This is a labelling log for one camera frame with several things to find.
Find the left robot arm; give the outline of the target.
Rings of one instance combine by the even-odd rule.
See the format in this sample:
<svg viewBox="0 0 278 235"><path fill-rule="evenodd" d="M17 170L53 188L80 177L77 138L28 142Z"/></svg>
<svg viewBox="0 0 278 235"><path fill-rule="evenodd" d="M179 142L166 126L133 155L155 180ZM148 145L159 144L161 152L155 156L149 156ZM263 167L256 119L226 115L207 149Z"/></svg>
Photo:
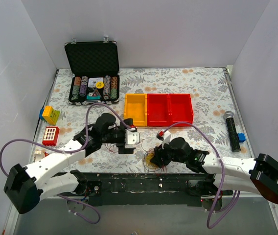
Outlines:
<svg viewBox="0 0 278 235"><path fill-rule="evenodd" d="M7 176L4 192L20 214L34 209L40 201L64 192L80 196L86 192L87 179L78 170L61 176L57 173L99 150L104 143L116 144L119 154L133 153L126 145L135 144L139 134L132 118L116 125L116 117L104 113L84 127L58 152L21 166L14 165Z"/></svg>

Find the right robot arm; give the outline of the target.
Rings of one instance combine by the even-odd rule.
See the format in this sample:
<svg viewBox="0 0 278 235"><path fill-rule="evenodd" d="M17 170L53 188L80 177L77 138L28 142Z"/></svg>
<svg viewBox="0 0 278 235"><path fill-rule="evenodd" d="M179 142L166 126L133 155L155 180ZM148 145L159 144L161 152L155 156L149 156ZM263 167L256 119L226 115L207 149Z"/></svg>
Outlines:
<svg viewBox="0 0 278 235"><path fill-rule="evenodd" d="M213 195L221 188L245 191L278 204L278 161L267 154L248 159L218 158L207 151L192 148L184 138L178 137L155 147L150 162L158 167L179 162L192 172L214 175L204 181L204 190L208 194Z"/></svg>

